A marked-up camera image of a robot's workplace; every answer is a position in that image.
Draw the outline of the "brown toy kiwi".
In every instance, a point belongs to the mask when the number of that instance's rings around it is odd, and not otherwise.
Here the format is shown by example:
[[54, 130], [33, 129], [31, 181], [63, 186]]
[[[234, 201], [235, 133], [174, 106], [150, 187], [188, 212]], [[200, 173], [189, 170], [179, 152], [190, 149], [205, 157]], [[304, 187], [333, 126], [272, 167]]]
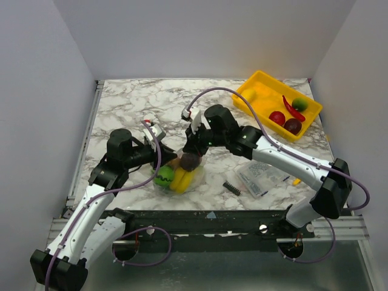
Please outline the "brown toy kiwi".
[[176, 169], [179, 167], [180, 159], [175, 158], [167, 163], [168, 166], [170, 166], [173, 169]]

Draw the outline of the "dark purple toy fruit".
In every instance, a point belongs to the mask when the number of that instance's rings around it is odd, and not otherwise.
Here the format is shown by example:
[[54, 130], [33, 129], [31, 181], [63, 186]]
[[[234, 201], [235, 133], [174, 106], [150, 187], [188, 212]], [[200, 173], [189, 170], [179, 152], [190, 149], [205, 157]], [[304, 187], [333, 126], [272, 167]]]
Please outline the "dark purple toy fruit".
[[179, 161], [179, 166], [187, 172], [192, 172], [200, 165], [200, 163], [201, 157], [197, 154], [183, 153]]

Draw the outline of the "green toy watermelon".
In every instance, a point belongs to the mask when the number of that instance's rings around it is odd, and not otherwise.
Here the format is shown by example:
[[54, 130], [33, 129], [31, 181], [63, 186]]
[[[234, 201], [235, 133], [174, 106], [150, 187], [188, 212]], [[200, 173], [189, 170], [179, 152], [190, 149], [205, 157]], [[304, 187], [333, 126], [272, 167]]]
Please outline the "green toy watermelon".
[[170, 166], [162, 166], [156, 176], [153, 179], [153, 182], [157, 186], [168, 187], [175, 178], [175, 171]]

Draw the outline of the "clear zip top bag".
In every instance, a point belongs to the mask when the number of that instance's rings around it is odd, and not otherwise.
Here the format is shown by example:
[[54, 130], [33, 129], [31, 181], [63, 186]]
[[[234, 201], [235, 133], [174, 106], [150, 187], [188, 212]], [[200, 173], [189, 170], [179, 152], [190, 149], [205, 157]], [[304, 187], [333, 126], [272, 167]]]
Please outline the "clear zip top bag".
[[152, 183], [163, 195], [182, 195], [196, 189], [205, 176], [205, 158], [178, 151], [177, 157], [162, 166]]

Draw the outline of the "white toy cauliflower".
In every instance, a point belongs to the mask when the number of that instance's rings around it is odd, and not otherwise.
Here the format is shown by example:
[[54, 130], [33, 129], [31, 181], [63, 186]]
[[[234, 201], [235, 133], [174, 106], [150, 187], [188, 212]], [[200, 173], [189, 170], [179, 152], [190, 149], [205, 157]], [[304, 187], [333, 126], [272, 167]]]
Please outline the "white toy cauliflower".
[[198, 166], [193, 171], [192, 185], [194, 187], [197, 187], [198, 185], [201, 184], [202, 179], [204, 178], [205, 172], [206, 172], [206, 170], [205, 170], [204, 166]]

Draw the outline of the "yellow toy banana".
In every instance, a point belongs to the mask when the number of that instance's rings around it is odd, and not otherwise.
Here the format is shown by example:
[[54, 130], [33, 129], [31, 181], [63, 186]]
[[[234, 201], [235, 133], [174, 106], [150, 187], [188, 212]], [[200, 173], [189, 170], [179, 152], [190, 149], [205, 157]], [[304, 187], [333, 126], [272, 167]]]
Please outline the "yellow toy banana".
[[181, 167], [178, 167], [175, 170], [175, 178], [173, 182], [169, 185], [170, 190], [173, 192], [182, 194], [184, 193], [192, 183], [193, 171], [187, 172]]

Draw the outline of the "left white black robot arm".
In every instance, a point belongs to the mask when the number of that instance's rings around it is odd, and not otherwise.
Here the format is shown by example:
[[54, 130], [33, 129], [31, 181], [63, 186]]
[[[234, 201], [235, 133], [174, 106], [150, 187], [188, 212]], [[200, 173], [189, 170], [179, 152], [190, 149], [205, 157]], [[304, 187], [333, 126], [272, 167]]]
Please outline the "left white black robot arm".
[[36, 281], [46, 290], [81, 290], [89, 268], [116, 238], [134, 234], [132, 216], [120, 210], [97, 225], [107, 206], [123, 191], [130, 169], [151, 164], [154, 169], [176, 158], [174, 150], [162, 144], [165, 132], [159, 125], [144, 130], [138, 141], [127, 129], [111, 132], [106, 153], [92, 170], [89, 184], [74, 213], [45, 250], [30, 258]]

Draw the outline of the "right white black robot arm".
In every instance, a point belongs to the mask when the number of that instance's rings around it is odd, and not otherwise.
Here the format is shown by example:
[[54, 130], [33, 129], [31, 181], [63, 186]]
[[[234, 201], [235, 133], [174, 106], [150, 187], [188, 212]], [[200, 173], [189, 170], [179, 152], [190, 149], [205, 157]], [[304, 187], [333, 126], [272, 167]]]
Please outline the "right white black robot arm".
[[272, 140], [250, 125], [240, 126], [229, 109], [220, 104], [204, 113], [184, 109], [186, 130], [185, 153], [204, 156], [210, 147], [224, 147], [235, 156], [269, 164], [299, 178], [315, 191], [311, 198], [288, 206], [279, 222], [280, 233], [295, 236], [308, 222], [319, 217], [337, 219], [352, 190], [349, 166], [337, 158], [334, 162], [314, 158]]

